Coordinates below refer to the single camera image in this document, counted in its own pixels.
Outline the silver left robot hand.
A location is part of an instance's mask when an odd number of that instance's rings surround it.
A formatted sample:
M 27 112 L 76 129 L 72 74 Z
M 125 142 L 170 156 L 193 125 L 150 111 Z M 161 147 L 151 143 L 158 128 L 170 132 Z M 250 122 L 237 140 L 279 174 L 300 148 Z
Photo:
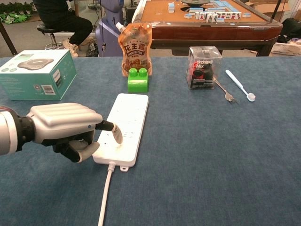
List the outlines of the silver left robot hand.
M 118 144 L 123 142 L 117 124 L 81 104 L 37 105 L 31 107 L 27 117 L 34 127 L 33 142 L 52 146 L 54 152 L 75 163 L 88 159 L 99 148 L 94 141 L 96 130 L 110 131 Z

